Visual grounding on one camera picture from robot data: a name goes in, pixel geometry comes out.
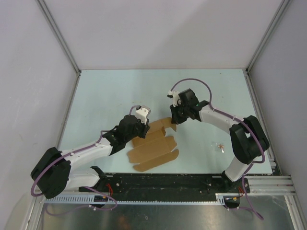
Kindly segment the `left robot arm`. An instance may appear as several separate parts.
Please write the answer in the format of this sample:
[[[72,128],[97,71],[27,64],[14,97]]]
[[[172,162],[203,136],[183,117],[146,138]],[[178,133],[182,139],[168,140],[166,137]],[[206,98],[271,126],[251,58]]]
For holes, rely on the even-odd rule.
[[[142,115],[126,115],[112,130],[100,134],[97,141],[78,149],[60,151],[49,148],[30,173],[33,197],[54,198],[66,189],[87,187],[102,191],[106,180],[101,170],[74,173],[79,167],[96,159],[111,156],[125,148],[135,137],[145,138],[150,129],[149,120]]]

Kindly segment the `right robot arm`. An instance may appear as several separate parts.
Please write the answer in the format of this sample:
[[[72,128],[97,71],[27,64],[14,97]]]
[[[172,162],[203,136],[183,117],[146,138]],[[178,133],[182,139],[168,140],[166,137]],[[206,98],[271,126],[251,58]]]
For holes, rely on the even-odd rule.
[[[192,89],[169,91],[167,96],[173,100],[170,105],[171,123],[179,125],[190,118],[211,124],[230,135],[234,158],[223,171],[221,180],[226,192],[238,188],[238,180],[252,164],[265,161],[264,152],[270,144],[255,116],[238,118],[227,114],[214,108],[210,101],[199,101]]]

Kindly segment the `brown cardboard box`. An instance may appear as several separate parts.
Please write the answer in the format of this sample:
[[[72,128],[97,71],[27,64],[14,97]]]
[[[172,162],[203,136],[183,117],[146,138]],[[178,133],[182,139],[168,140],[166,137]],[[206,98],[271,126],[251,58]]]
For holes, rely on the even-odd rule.
[[[145,138],[132,140],[133,149],[127,153],[134,170],[146,172],[155,167],[174,161],[179,156],[174,136],[167,136],[166,129],[177,130],[171,118],[166,117],[149,124],[150,129]]]

